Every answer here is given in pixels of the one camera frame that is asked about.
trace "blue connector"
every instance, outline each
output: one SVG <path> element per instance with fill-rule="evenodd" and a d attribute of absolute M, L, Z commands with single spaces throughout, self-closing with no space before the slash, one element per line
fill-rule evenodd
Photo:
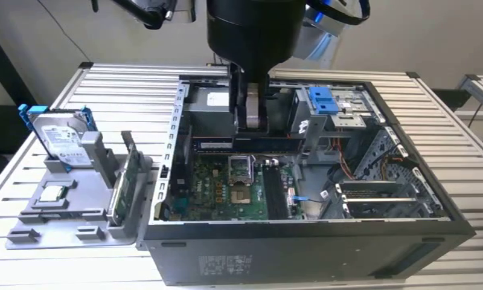
<path fill-rule="evenodd" d="M 293 196 L 293 199 L 295 201 L 307 201 L 309 200 L 309 198 L 306 196 L 297 196 L 297 195 Z"/>
<path fill-rule="evenodd" d="M 309 98 L 315 107 L 317 114 L 338 114 L 338 105 L 333 99 L 331 90 L 329 88 L 311 86 L 309 88 Z"/>
<path fill-rule="evenodd" d="M 29 114 L 42 114 L 48 111 L 48 106 L 32 106 L 28 111 Z"/>
<path fill-rule="evenodd" d="M 84 113 L 84 116 L 86 117 L 88 130 L 98 131 L 97 124 L 94 124 L 93 113 L 90 112 L 90 109 L 86 106 L 84 106 L 82 109 L 80 109 L 80 111 Z"/>
<path fill-rule="evenodd" d="M 22 121 L 25 122 L 26 128 L 29 128 L 30 131 L 33 131 L 33 125 L 28 116 L 28 106 L 26 104 L 22 104 L 20 107 L 17 107 L 17 110 L 20 111 L 20 117 Z"/>

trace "hard drive label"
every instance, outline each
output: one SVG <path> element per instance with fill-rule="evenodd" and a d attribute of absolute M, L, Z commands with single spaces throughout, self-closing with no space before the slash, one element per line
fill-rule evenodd
<path fill-rule="evenodd" d="M 42 126 L 48 149 L 70 166 L 90 166 L 77 131 L 64 126 Z"/>

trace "black cylinder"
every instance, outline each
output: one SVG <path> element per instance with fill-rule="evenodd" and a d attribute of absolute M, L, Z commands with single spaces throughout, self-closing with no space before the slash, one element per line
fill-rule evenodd
<path fill-rule="evenodd" d="M 207 43 L 243 70 L 249 82 L 291 55 L 305 0 L 207 0 Z"/>

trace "cpu chip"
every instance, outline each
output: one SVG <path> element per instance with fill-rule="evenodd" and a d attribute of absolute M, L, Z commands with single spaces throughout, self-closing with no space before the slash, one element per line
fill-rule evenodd
<path fill-rule="evenodd" d="M 249 204 L 250 203 L 250 188 L 246 186 L 231 187 L 231 203 Z"/>

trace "black strap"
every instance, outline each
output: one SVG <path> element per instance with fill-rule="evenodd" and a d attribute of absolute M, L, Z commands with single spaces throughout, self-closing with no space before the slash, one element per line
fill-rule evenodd
<path fill-rule="evenodd" d="M 370 17 L 370 3 L 369 0 L 359 0 L 359 6 L 362 8 L 362 17 L 355 17 L 345 14 L 339 10 L 334 9 L 327 4 L 323 4 L 321 0 L 307 0 L 307 5 L 326 15 L 329 18 L 349 24 L 349 25 L 359 25 L 365 20 Z"/>

